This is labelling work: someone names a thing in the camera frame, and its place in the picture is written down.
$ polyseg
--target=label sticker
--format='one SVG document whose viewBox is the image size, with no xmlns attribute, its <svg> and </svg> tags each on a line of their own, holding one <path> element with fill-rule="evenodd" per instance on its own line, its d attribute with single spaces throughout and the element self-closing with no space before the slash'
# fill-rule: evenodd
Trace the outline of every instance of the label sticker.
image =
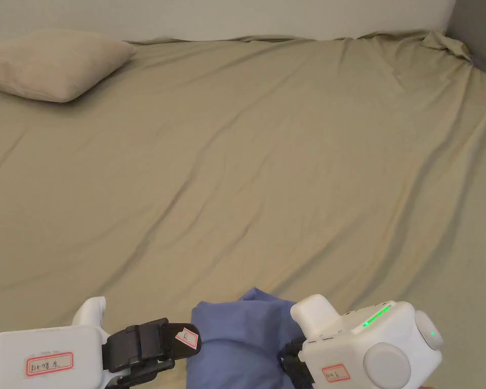
<svg viewBox="0 0 486 389">
<path fill-rule="evenodd" d="M 175 339 L 194 349 L 196 349 L 198 344 L 198 335 L 185 327 L 182 331 L 177 333 Z"/>
<path fill-rule="evenodd" d="M 350 380 L 351 376 L 342 364 L 322 368 L 322 373 L 330 383 Z"/>
<path fill-rule="evenodd" d="M 62 370 L 70 370 L 74 367 L 74 354 L 61 353 L 43 355 L 27 360 L 26 373 L 28 377 L 41 374 L 50 374 Z"/>
</svg>

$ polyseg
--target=blue cloth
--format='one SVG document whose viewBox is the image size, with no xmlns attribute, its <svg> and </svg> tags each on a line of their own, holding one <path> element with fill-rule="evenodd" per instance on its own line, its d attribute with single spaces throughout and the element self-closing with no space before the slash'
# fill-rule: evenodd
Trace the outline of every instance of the blue cloth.
<svg viewBox="0 0 486 389">
<path fill-rule="evenodd" d="M 187 361 L 187 389 L 293 389 L 278 352 L 302 336 L 290 317 L 294 303 L 251 289 L 237 302 L 201 302 L 192 323 L 199 354 Z"/>
</svg>

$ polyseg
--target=pillow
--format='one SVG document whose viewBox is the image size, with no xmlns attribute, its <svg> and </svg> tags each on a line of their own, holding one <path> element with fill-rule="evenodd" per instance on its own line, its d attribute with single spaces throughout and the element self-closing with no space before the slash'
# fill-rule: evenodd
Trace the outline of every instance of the pillow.
<svg viewBox="0 0 486 389">
<path fill-rule="evenodd" d="M 0 43 L 0 90 L 64 103 L 125 64 L 135 47 L 94 33 L 41 30 Z"/>
</svg>

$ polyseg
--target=white button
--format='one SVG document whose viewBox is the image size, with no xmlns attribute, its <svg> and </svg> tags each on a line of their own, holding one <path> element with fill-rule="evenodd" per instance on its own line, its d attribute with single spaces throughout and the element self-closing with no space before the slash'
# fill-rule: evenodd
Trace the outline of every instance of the white button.
<svg viewBox="0 0 486 389">
<path fill-rule="evenodd" d="M 416 311 L 416 326 L 431 349 L 438 350 L 443 344 L 441 334 L 429 316 L 421 310 Z"/>
<path fill-rule="evenodd" d="M 380 389 L 401 389 L 411 379 L 411 363 L 407 355 L 389 343 L 371 347 L 364 356 L 364 368 Z"/>
</svg>

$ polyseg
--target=beige bed sheet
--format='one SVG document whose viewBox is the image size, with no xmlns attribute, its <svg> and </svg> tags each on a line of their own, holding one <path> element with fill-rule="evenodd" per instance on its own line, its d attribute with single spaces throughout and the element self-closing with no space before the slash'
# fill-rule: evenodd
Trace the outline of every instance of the beige bed sheet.
<svg viewBox="0 0 486 389">
<path fill-rule="evenodd" d="M 0 92 L 0 331 L 97 295 L 109 332 L 254 286 L 406 299 L 429 383 L 486 387 L 486 74 L 425 36 L 143 45 L 69 104 Z"/>
</svg>

